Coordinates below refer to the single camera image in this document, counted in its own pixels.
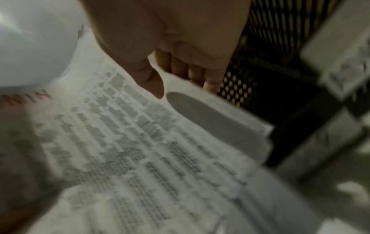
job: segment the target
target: blurry paper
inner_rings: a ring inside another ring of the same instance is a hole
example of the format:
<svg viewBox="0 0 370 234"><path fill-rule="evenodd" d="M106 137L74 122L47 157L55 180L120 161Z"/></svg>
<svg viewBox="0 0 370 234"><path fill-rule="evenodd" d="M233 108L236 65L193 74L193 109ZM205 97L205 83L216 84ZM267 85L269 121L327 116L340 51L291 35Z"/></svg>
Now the blurry paper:
<svg viewBox="0 0 370 234"><path fill-rule="evenodd" d="M65 77L0 106L0 213L59 195L29 233L211 233L257 166L139 88L90 31Z"/></svg>

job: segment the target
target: paper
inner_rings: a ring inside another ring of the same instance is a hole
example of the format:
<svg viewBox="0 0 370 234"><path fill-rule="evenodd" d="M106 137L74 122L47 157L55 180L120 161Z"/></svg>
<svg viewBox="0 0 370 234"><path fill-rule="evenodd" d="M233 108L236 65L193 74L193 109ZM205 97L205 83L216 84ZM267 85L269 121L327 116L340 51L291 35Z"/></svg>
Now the paper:
<svg viewBox="0 0 370 234"><path fill-rule="evenodd" d="M28 233L210 233L258 166L134 84L91 31L65 77L0 106L0 213L59 196Z"/></svg>

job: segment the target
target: hand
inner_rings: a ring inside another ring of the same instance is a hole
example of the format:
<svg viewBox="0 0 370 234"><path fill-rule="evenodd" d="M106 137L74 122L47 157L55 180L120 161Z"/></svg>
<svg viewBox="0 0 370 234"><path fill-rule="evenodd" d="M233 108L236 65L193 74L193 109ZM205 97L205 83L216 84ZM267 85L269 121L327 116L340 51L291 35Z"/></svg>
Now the hand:
<svg viewBox="0 0 370 234"><path fill-rule="evenodd" d="M251 0L81 0L100 47L141 87L163 97L149 61L216 93Z"/></svg>

